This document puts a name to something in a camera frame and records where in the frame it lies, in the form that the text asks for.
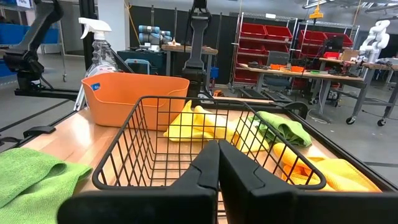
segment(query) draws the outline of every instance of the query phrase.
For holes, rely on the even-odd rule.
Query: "orange plastic tub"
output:
[[[113,127],[123,125],[140,97],[146,95],[186,97],[189,86],[189,80],[184,78],[119,72],[102,73],[85,78],[81,82],[94,122]],[[146,125],[150,130],[165,131],[168,124],[181,112],[184,104],[185,100],[144,99],[141,115],[145,116],[146,124],[141,124],[142,128],[146,129]],[[158,111],[176,111],[176,113],[164,113],[164,115],[159,113],[157,117]]]

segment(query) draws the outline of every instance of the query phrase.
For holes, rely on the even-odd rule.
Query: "ceiling light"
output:
[[[335,1],[335,0],[321,0],[321,1],[319,1],[319,5],[322,5],[322,4],[328,3],[328,2],[333,2],[333,1]],[[317,5],[318,5],[318,1],[315,1],[311,4],[307,4],[307,5],[303,6],[303,9],[310,9],[312,7],[316,7]]]

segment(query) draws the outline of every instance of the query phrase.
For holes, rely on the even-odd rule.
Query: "black wire basket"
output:
[[[171,105],[189,100],[192,106],[188,111],[170,111]],[[169,96],[142,97],[95,169],[94,185],[104,190],[170,186],[188,169],[207,141],[226,139],[263,168],[283,177],[292,185],[295,183],[290,176],[296,163],[301,160],[311,172],[304,185],[295,185],[298,189],[320,190],[325,186],[322,173],[248,104],[217,99],[206,99],[205,103],[201,103],[201,100]],[[149,107],[154,108],[149,104],[157,105],[156,114],[146,114]],[[263,135],[257,128],[262,124],[266,126],[266,133],[273,133],[273,139],[266,139],[266,133]],[[273,145],[278,142],[285,144],[280,157],[273,152]],[[281,161],[287,147],[296,155],[290,172],[284,171]],[[319,183],[309,184],[313,175],[318,177]],[[224,211],[221,194],[218,210],[219,213]]]

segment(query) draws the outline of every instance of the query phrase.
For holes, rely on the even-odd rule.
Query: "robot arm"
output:
[[[390,35],[386,33],[386,29],[389,25],[390,21],[378,21],[376,26],[370,29],[368,38],[359,48],[361,54],[365,54],[366,52],[378,53],[381,49],[387,47]]]

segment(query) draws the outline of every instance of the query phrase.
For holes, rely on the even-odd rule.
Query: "green microfiber cloth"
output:
[[[1,223],[57,223],[59,206],[90,172],[32,149],[0,153]]]
[[[264,119],[264,121],[267,121],[272,127],[278,130],[280,135],[288,142],[302,147],[307,147],[312,144],[311,136],[309,133],[304,131],[303,126],[299,122],[291,121],[265,111],[257,113],[262,119]],[[260,119],[257,116],[254,120],[260,122]],[[272,131],[267,131],[267,128],[268,127],[265,124],[261,124],[259,131],[262,135],[266,135],[266,139],[268,141],[273,141],[275,134]]]

